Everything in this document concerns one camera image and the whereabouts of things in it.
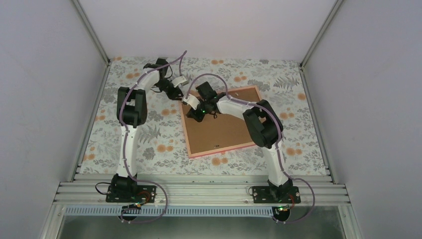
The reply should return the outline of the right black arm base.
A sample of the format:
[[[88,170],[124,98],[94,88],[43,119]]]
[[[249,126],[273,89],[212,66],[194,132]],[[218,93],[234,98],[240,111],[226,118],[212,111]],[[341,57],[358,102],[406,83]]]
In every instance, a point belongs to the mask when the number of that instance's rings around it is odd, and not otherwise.
[[[301,194],[296,186],[251,186],[248,194],[254,204],[276,204],[272,206],[272,217],[276,222],[286,222],[291,209],[301,203]]]

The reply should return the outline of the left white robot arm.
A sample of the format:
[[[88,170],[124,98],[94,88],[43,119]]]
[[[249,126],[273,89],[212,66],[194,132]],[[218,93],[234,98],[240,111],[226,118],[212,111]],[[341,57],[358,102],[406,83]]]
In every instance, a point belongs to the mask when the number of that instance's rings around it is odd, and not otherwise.
[[[146,64],[142,78],[134,86],[120,87],[117,91],[116,116],[121,126],[121,151],[118,169],[110,183],[107,195],[114,194],[127,202],[138,196],[138,185],[132,177],[137,174],[136,154],[140,136],[140,126],[147,119],[147,93],[152,88],[164,92],[170,100],[181,100],[183,93],[178,84],[173,84],[166,76],[170,63],[158,58],[154,64]]]

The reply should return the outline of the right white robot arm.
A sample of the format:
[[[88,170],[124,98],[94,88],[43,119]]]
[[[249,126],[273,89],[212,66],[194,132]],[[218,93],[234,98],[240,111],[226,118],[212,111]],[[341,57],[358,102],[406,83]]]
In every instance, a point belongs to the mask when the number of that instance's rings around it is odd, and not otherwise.
[[[251,102],[226,93],[217,93],[208,82],[197,87],[200,99],[192,94],[182,98],[191,109],[187,117],[201,122],[206,114],[224,114],[244,120],[252,141],[262,148],[268,170],[270,198],[283,202],[293,187],[293,180],[285,171],[285,160],[280,152],[283,125],[266,100]]]

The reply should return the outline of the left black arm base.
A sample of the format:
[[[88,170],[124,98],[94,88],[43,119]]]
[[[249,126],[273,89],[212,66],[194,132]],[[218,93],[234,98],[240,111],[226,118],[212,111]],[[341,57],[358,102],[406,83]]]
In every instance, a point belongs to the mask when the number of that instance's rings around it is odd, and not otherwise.
[[[117,186],[110,185],[108,187],[105,201],[107,203],[125,203],[118,213],[120,219],[121,213],[130,209],[124,214],[128,216],[122,216],[124,220],[133,221],[137,216],[131,216],[137,214],[143,205],[148,203],[154,203],[156,196],[156,186],[153,185],[135,185],[132,189],[118,189]]]

